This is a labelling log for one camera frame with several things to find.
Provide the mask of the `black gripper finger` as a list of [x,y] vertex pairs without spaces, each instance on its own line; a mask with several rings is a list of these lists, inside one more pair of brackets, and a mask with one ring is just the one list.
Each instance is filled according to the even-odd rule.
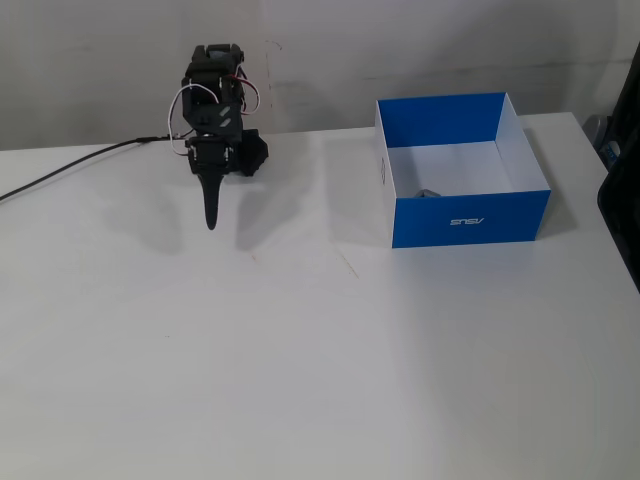
[[207,228],[214,229],[214,182],[209,175],[197,175],[203,192],[204,214]]
[[224,176],[218,172],[215,172],[212,175],[212,199],[211,199],[211,227],[215,228],[218,221],[219,215],[219,199],[220,199],[220,188],[221,183],[223,181]]

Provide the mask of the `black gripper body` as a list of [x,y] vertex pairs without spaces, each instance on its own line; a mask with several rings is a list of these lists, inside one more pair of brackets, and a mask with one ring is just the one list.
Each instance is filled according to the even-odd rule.
[[213,136],[194,136],[185,141],[191,172],[213,171],[226,175],[235,171],[235,147]]

